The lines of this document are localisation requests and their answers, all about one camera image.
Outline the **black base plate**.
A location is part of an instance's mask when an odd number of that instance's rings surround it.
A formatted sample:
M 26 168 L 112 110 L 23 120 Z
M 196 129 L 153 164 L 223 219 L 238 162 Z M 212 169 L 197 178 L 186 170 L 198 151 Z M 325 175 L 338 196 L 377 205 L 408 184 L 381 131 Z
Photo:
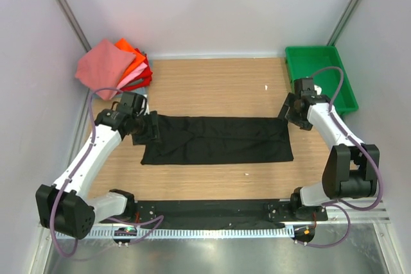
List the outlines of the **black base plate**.
M 282 228 L 285 223 L 328 220 L 320 206 L 262 199 L 139 201 L 129 222 L 142 223 L 160 215 L 164 220 L 159 228 L 168 230 L 262 230 Z

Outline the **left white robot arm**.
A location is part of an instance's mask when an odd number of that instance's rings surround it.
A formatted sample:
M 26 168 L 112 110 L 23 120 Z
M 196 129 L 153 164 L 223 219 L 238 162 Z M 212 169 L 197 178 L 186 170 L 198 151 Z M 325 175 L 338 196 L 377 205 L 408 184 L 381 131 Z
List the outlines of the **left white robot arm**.
M 83 239 L 95 223 L 135 218 L 132 193 L 111 189 L 88 199 L 89 190 L 105 161 L 127 135 L 139 144 L 159 140 L 157 112 L 147 112 L 148 100 L 135 92 L 124 92 L 121 99 L 92 118 L 87 142 L 69 167 L 52 185 L 41 185 L 35 193 L 40 224 L 75 239 Z

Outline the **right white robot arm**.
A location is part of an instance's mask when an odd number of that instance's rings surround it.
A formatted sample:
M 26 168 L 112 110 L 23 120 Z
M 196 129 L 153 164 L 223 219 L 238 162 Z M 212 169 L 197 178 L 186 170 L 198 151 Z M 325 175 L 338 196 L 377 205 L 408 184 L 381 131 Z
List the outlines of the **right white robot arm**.
M 287 95 L 279 118 L 301 130 L 315 128 L 330 150 L 321 181 L 298 187 L 292 193 L 292 217 L 304 220 L 313 207 L 335 203 L 362 211 L 378 206 L 383 194 L 378 147 L 364 143 L 347 127 L 337 114 L 333 99 L 321 93 L 312 77 L 294 81 L 293 92 Z

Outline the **green plastic tray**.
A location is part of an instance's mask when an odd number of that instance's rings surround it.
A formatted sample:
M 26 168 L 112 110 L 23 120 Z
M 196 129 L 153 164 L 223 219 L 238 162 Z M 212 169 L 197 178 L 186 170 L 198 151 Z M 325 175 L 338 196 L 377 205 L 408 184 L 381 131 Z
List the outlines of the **green plastic tray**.
M 285 55 L 290 85 L 294 85 L 294 80 L 309 77 L 325 67 L 344 69 L 338 50 L 333 46 L 289 46 L 285 48 Z M 322 88 L 323 94 L 331 98 L 340 82 L 340 73 L 334 69 L 320 73 L 314 77 L 314 82 Z M 344 76 L 333 105 L 340 116 L 358 110 L 358 103 L 347 76 Z

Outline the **orange folded shirt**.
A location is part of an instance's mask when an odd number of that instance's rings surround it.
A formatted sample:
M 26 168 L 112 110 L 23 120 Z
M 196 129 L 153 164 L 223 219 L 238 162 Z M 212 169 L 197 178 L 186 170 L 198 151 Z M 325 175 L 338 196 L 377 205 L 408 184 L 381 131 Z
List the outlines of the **orange folded shirt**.
M 132 45 L 125 40 L 124 38 L 120 39 L 115 43 L 115 46 L 121 50 L 124 51 L 128 56 L 131 56 L 132 60 L 129 63 L 128 67 L 124 70 L 121 79 L 124 79 L 126 76 L 128 76 L 134 69 L 136 69 L 139 65 L 141 65 L 146 57 L 141 54 L 140 52 L 136 51 Z

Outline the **aluminium frame rail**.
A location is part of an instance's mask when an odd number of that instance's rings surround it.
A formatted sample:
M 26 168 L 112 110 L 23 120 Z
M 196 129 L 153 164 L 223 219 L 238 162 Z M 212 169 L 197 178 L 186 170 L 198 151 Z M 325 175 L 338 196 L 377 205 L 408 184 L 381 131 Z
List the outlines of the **aluminium frame rail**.
M 384 206 L 382 204 L 378 204 L 377 207 L 375 207 L 372 210 L 368 210 L 368 211 L 362 211 L 362 210 L 355 210 L 355 209 L 351 209 L 349 207 L 347 207 L 346 205 L 344 205 L 343 203 L 335 203 L 333 205 L 328 205 L 328 206 L 321 206 L 328 215 L 328 220 L 330 220 L 331 218 L 335 217 L 335 212 L 336 211 L 344 211 L 346 214 L 348 214 L 348 216 L 350 218 L 371 218 L 373 216 L 379 217 L 379 216 L 383 216 L 384 215 Z M 146 222 L 138 222 L 138 221 L 131 221 L 129 222 L 129 220 L 123 220 L 123 219 L 106 219 L 106 220 L 111 220 L 117 223 L 123 223 L 123 224 L 134 224 L 137 223 L 139 226 L 142 226 L 144 228 L 150 228 L 153 224 L 155 219 L 157 219 L 158 217 L 162 217 L 164 220 L 164 216 L 160 215 L 157 216 L 154 219 L 151 219 L 150 221 L 146 221 Z

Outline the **red folded shirt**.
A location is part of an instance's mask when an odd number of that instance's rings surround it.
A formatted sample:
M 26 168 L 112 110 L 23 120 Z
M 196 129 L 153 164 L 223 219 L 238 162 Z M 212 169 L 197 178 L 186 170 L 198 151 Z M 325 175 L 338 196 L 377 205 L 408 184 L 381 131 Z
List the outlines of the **red folded shirt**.
M 138 65 L 131 73 L 127 74 L 120 82 L 122 91 L 131 91 L 148 86 L 152 81 L 152 70 L 150 68 L 148 56 L 143 53 L 145 60 Z

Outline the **salmon pink folded shirt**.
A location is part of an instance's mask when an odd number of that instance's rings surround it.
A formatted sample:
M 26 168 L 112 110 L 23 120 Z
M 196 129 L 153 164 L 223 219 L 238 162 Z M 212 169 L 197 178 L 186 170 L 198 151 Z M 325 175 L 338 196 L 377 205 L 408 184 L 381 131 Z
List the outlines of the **salmon pink folded shirt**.
M 79 59 L 75 78 L 92 91 L 116 89 L 131 60 L 131 56 L 104 39 Z

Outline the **light pink folded shirt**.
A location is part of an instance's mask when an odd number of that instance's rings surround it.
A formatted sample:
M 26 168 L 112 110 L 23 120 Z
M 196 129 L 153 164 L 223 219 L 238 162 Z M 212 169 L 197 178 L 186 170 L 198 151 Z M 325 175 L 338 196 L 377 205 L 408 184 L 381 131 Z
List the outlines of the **light pink folded shirt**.
M 133 71 L 131 71 L 129 74 L 127 74 L 117 85 L 118 89 L 122 89 L 126 85 L 128 85 L 130 82 L 132 82 L 134 79 L 136 79 L 146 68 L 148 65 L 146 63 L 142 63 L 138 65 Z

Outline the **grey blue folded shirt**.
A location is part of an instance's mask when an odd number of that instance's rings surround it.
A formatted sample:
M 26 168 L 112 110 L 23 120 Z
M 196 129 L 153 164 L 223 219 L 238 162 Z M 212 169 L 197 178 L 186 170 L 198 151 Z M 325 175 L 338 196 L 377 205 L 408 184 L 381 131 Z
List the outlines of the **grey blue folded shirt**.
M 132 90 L 136 90 L 138 93 L 146 94 L 148 92 L 148 87 L 152 82 L 153 72 L 150 67 L 148 59 L 144 61 L 148 67 L 136 78 Z

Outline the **black t shirt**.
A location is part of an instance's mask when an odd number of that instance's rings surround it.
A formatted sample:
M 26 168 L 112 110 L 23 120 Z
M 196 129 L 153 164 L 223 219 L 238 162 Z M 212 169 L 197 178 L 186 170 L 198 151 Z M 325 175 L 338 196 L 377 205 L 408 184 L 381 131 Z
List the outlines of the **black t shirt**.
M 160 115 L 159 140 L 143 165 L 215 165 L 293 161 L 288 123 L 276 117 Z

